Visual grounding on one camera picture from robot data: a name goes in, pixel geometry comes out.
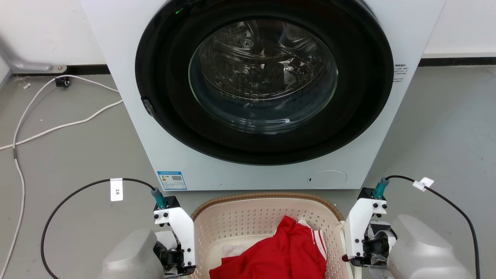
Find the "teal connector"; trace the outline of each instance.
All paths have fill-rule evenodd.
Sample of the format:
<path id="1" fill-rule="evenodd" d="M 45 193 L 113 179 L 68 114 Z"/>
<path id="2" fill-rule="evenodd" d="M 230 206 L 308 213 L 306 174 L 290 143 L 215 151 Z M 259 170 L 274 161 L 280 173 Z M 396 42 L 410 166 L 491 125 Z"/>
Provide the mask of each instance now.
<path id="1" fill-rule="evenodd" d="M 155 198 L 155 201 L 157 202 L 158 208 L 164 209 L 165 206 L 167 205 L 167 202 L 165 201 L 164 196 L 158 190 L 158 188 L 155 188 L 155 190 L 151 191 L 151 193 L 152 193 L 152 196 Z"/>
<path id="2" fill-rule="evenodd" d="M 386 189 L 386 186 L 389 184 L 389 180 L 386 180 L 385 177 L 383 177 L 379 183 L 377 183 L 377 186 L 375 187 L 374 191 L 372 192 L 372 195 L 374 198 L 381 200 L 382 196 L 384 195 L 384 189 Z"/>

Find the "white stripe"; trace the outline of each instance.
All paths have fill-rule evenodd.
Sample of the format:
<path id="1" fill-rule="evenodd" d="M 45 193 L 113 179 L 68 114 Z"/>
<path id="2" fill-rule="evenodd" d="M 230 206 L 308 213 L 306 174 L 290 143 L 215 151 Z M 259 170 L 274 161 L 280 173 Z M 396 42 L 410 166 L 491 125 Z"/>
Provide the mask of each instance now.
<path id="1" fill-rule="evenodd" d="M 324 259 L 327 260 L 327 255 L 325 254 L 325 250 L 324 250 L 324 245 L 325 244 L 320 241 L 320 238 L 318 236 L 318 232 L 319 232 L 318 230 L 316 230 L 316 231 L 313 232 L 314 237 L 315 237 L 315 243 L 317 245 L 318 250 L 320 251 L 320 253 L 324 257 Z"/>
<path id="2" fill-rule="evenodd" d="M 323 231 L 322 231 L 322 230 L 319 230 L 319 231 L 318 231 L 318 235 L 320 236 L 320 237 L 319 237 L 319 240 L 320 240 L 320 242 L 322 243 L 322 247 L 324 248 L 324 252 L 325 252 L 325 253 L 326 253 L 326 255 L 327 255 L 327 249 L 326 249 L 326 247 L 325 247 L 325 240 L 324 240 L 324 233 L 323 233 Z"/>

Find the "floor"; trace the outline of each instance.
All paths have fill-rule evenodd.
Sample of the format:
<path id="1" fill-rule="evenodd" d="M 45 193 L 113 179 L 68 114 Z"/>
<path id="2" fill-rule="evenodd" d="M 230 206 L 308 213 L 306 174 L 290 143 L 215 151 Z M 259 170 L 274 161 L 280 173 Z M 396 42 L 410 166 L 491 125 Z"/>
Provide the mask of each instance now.
<path id="1" fill-rule="evenodd" d="M 496 67 L 418 69 L 364 184 L 373 187 L 380 177 L 390 174 L 417 180 L 429 176 L 436 180 L 433 187 L 472 218 L 479 233 L 482 274 L 486 278 L 494 272 L 492 262 L 496 260 L 493 253 L 496 222 L 491 213 L 496 194 L 495 73 Z M 110 76 L 87 78 L 115 88 Z M 0 91 L 0 147 L 11 144 L 22 112 L 49 79 L 17 78 Z M 69 88 L 50 85 L 35 101 L 18 138 L 85 119 L 118 100 L 117 93 L 80 80 L 73 80 Z M 473 125 L 463 126 L 471 120 Z M 470 131 L 480 137 L 465 138 Z M 6 279 L 50 278 L 40 259 L 41 233 L 55 206 L 74 190 L 112 177 L 136 178 L 158 186 L 122 104 L 88 123 L 52 132 L 17 149 L 26 181 L 26 206 Z M 108 191 L 106 184 L 91 187 L 74 196 L 54 217 L 47 232 L 46 257 L 58 277 L 95 278 L 103 258 L 129 233 L 143 227 L 157 229 L 150 215 L 154 201 L 146 188 L 126 183 L 124 201 L 113 203 L 109 201 Z M 325 197 L 345 216 L 358 194 L 355 190 L 300 192 Z M 209 199 L 239 193 L 242 191 L 175 192 L 175 195 L 191 213 Z M 12 151 L 1 150 L 2 265 L 17 224 L 20 197 L 21 183 Z M 437 197 L 402 181 L 391 183 L 386 197 L 390 206 L 385 220 L 392 221 L 399 213 L 420 218 L 452 243 L 467 268 L 474 269 L 470 231 L 457 212 Z"/>

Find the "basket rim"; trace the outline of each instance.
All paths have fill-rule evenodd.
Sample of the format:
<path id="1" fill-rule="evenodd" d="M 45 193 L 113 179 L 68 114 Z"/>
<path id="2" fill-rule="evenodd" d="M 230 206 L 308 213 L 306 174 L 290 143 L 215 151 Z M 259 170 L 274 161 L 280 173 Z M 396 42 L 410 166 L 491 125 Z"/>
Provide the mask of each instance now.
<path id="1" fill-rule="evenodd" d="M 344 221 L 343 214 L 341 214 L 338 208 L 330 201 L 313 194 L 288 193 L 288 192 L 247 193 L 247 194 L 232 195 L 232 196 L 225 196 L 225 197 L 211 199 L 198 206 L 198 208 L 195 209 L 195 211 L 191 214 L 191 219 L 195 221 L 196 218 L 200 215 L 200 213 L 202 213 L 207 208 L 214 205 L 228 203 L 228 202 L 235 202 L 235 201 L 272 199 L 272 198 L 301 199 L 301 200 L 310 200 L 310 201 L 318 202 L 323 206 L 327 207 L 334 214 L 334 216 L 336 216 L 338 222 Z"/>

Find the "washing machine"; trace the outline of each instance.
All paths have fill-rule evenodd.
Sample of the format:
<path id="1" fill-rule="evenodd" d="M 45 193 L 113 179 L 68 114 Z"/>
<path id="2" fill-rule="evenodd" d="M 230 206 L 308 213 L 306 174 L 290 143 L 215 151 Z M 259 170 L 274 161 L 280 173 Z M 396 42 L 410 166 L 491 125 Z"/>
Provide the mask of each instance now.
<path id="1" fill-rule="evenodd" d="M 82 4 L 164 190 L 288 190 L 362 186 L 444 0 Z"/>

